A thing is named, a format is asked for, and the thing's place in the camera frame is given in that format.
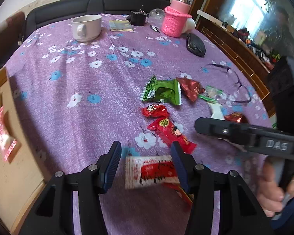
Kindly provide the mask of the person's right hand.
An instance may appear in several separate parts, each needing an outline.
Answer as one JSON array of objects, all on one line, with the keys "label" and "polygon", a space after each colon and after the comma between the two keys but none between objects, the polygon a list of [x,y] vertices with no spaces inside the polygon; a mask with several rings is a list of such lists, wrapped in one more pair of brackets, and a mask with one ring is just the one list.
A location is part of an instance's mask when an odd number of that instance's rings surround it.
[{"label": "person's right hand", "polygon": [[[278,187],[275,178],[276,173],[272,161],[267,157],[263,164],[262,175],[259,178],[257,200],[266,216],[270,218],[284,208],[282,201],[285,193]],[[294,176],[287,186],[286,193],[289,194],[290,199],[294,197]]]}]

